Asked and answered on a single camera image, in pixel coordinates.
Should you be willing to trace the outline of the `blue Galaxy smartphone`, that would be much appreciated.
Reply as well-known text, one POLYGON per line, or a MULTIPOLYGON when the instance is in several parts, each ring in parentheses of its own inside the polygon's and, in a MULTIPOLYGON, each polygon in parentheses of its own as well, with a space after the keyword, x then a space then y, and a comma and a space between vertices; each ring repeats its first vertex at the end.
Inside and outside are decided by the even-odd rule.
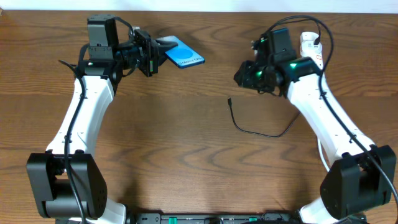
POLYGON ((176 36, 170 35, 161 37, 159 40, 177 43, 176 47, 166 51, 165 54, 178 68, 188 68, 205 63, 204 57, 191 49, 176 36))

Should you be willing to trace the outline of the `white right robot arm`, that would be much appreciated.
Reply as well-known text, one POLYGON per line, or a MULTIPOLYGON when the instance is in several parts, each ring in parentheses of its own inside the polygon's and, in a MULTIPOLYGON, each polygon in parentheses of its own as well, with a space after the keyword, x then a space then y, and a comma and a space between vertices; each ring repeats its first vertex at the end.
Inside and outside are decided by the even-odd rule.
POLYGON ((349 222, 389 203, 396 155, 362 133, 333 96, 322 73, 319 38, 303 32, 295 50, 286 28, 266 32, 252 43, 255 58, 241 64, 234 80, 243 88, 288 99, 323 146, 329 169, 320 196, 299 210, 300 221, 349 222))

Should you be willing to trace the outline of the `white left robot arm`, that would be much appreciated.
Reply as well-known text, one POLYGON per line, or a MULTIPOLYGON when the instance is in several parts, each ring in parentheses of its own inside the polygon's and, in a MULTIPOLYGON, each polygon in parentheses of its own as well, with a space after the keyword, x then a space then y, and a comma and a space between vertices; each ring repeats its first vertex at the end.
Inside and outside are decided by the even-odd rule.
POLYGON ((122 78, 140 70, 150 77, 176 47, 153 39, 138 27, 128 28, 120 42, 112 14, 87 19, 88 38, 78 62, 70 65, 74 91, 62 125, 43 153, 32 153, 26 164, 38 213, 57 223, 134 223, 127 206, 108 197, 95 162, 95 147, 104 114, 122 78))

